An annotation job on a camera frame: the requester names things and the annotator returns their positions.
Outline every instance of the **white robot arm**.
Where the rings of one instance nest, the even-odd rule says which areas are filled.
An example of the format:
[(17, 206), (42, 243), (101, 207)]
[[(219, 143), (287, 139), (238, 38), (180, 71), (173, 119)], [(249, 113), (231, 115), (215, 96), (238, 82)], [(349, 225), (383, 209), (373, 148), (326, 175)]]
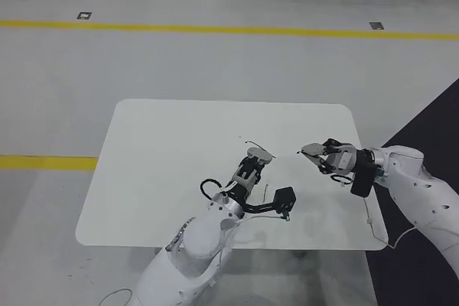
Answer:
[(423, 166), (423, 154), (392, 146), (359, 150), (328, 139), (299, 152), (334, 181), (352, 184), (350, 192), (367, 197), (373, 183), (389, 189), (409, 222), (442, 253), (459, 279), (459, 195)]
[[(260, 181), (262, 169), (271, 160), (272, 155), (267, 151), (250, 148), (225, 188), (213, 179), (201, 183), (200, 190), (210, 201), (208, 211), (190, 218), (151, 261), (129, 306), (196, 305), (201, 295), (216, 283), (222, 266), (230, 257), (232, 229), (247, 220), (243, 219), (245, 213), (275, 210), (282, 219), (289, 220), (289, 212), (296, 201), (292, 187), (277, 190), (271, 203), (252, 206), (246, 202)], [(209, 197), (203, 188), (207, 182), (217, 184), (221, 191)]]

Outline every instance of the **black mat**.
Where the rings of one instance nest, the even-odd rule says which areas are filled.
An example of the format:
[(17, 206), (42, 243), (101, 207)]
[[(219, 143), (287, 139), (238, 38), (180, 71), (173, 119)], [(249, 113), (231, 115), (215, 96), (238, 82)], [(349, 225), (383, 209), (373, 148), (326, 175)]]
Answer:
[[(422, 151), (427, 171), (459, 194), (459, 79), (384, 146), (390, 145)], [(412, 225), (385, 188), (375, 189), (389, 241), (394, 242)], [(366, 255), (379, 306), (459, 305), (454, 271), (421, 233), (409, 233), (394, 250)]]

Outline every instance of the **white table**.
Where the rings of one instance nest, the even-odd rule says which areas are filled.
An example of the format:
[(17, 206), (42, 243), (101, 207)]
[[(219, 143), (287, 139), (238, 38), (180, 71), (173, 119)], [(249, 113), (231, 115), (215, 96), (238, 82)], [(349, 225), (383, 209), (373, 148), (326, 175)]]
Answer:
[[(248, 202), (260, 204), (267, 184), (267, 201), (287, 186), (297, 201), (290, 222), (243, 223), (236, 249), (382, 249), (366, 223), (363, 199), (296, 154), (328, 138), (360, 146), (345, 106), (124, 100), (114, 112), (76, 237), (88, 246), (166, 246), (187, 219), (207, 209), (200, 182), (211, 177), (225, 184), (251, 140), (277, 158)], [(387, 240), (374, 191), (366, 204), (376, 236)]]

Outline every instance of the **gray floor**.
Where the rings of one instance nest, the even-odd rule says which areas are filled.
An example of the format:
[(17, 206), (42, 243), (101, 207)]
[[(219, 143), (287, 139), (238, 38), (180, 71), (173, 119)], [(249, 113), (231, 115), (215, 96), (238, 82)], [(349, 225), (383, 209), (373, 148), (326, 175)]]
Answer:
[[(459, 32), (459, 1), (0, 1), (0, 18)], [(0, 28), (0, 154), (98, 156), (126, 98), (340, 103), (381, 145), (459, 77), (459, 41)], [(81, 246), (91, 173), (0, 171), (0, 305), (97, 305), (152, 249)], [(237, 252), (210, 304), (374, 305), (363, 252)], [(122, 304), (122, 296), (106, 305)]]

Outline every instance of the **yellow stripe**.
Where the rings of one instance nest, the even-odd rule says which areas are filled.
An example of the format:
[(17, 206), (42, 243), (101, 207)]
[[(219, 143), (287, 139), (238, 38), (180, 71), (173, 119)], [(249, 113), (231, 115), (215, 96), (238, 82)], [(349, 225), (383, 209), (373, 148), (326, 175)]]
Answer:
[(98, 158), (75, 156), (0, 155), (0, 169), (93, 171)]
[(211, 34), (245, 34), (245, 35), (287, 35), (308, 37), (340, 38), (379, 38), (379, 39), (420, 39), (436, 41), (459, 41), (459, 34), (448, 33), (408, 33), (389, 31), (355, 31), (355, 30), (321, 30), (300, 28), (264, 28), (264, 27), (224, 27), (205, 25), (178, 24), (100, 24), (89, 21), (25, 21), (0, 20), (0, 28), (53, 28), (104, 31), (152, 31), (152, 32), (185, 32)]

